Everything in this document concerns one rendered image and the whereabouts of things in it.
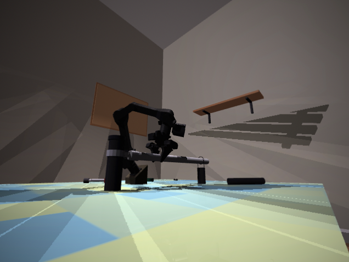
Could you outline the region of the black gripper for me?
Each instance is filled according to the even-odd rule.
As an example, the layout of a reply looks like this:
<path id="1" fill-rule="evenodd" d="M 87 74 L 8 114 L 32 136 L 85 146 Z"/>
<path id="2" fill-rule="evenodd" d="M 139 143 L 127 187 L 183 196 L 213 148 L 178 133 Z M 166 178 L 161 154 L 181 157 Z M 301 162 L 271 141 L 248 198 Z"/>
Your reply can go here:
<path id="1" fill-rule="evenodd" d="M 161 147 L 162 152 L 161 152 L 161 157 L 160 157 L 160 162 L 162 163 L 164 161 L 164 159 L 171 153 L 171 151 L 173 151 L 173 149 L 178 149 L 178 144 L 173 141 L 173 140 L 169 140 L 169 138 L 171 138 L 170 133 L 161 130 L 160 132 L 164 132 L 164 140 L 157 140 L 155 141 L 155 143 L 147 143 L 146 144 L 146 148 L 151 150 L 151 153 L 154 154 L 159 154 L 159 148 Z"/>

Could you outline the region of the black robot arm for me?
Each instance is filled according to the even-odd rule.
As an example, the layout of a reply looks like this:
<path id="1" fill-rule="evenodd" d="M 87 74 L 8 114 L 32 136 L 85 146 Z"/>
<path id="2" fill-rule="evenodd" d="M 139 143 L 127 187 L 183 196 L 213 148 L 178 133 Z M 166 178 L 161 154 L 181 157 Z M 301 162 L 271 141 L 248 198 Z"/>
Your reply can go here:
<path id="1" fill-rule="evenodd" d="M 115 123 L 119 127 L 120 135 L 126 137 L 124 151 L 129 152 L 130 150 L 136 151 L 131 147 L 130 135 L 128 132 L 128 114 L 132 111 L 143 113 L 145 115 L 156 117 L 159 121 L 158 124 L 161 125 L 160 130 L 155 131 L 155 133 L 148 134 L 148 141 L 150 140 L 164 140 L 164 132 L 160 132 L 161 130 L 166 132 L 171 132 L 175 136 L 184 137 L 185 126 L 186 124 L 176 123 L 176 119 L 174 117 L 174 113 L 170 109 L 156 109 L 154 107 L 138 104 L 136 102 L 132 102 L 128 104 L 126 107 L 122 107 L 112 114 Z M 123 169 L 128 169 L 130 175 L 135 176 L 141 168 L 137 166 L 135 161 L 128 160 L 127 157 L 123 158 Z"/>

